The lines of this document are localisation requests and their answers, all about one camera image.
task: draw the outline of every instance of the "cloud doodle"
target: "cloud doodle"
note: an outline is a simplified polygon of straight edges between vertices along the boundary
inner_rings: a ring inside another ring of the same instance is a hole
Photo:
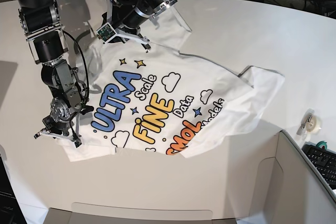
[[[146,148],[145,151],[147,152],[156,152],[155,148]]]
[[[203,90],[201,92],[201,102],[203,104],[207,104],[208,103],[208,100],[209,100],[209,97],[212,95],[213,91],[211,89],[208,89],[208,90]]]
[[[180,78],[181,78],[180,74],[171,72],[167,76],[164,76],[162,78],[161,83],[164,85],[164,89],[168,93],[171,93],[174,91]]]
[[[111,143],[118,148],[125,148],[127,140],[130,136],[128,131],[117,131],[115,137],[111,138]]]

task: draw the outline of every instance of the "yellow star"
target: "yellow star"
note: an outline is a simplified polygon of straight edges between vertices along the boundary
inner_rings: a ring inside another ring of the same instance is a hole
[[[127,64],[125,59],[120,60],[120,65]]]
[[[138,66],[136,68],[139,68],[141,66],[146,66],[144,63],[143,63],[143,60],[135,60],[134,62],[136,62],[138,64]]]

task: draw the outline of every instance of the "tape roll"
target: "tape roll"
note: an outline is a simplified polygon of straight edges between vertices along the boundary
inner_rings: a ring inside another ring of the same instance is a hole
[[[325,141],[318,142],[316,144],[316,147],[321,148],[321,149],[325,149],[325,150],[328,148],[327,143]]]
[[[321,120],[313,115],[310,122],[307,122],[306,129],[311,134],[317,134],[321,130]]]

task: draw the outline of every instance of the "keyboard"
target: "keyboard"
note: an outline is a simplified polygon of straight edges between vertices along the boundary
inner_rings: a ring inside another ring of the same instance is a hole
[[[336,154],[307,144],[302,150],[331,189],[336,189]]]

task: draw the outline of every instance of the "circuit board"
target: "circuit board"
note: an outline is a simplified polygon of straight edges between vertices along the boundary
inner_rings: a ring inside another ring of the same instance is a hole
[[[105,43],[107,43],[116,34],[116,32],[109,23],[105,23],[97,30],[97,34],[99,39],[102,39]]]

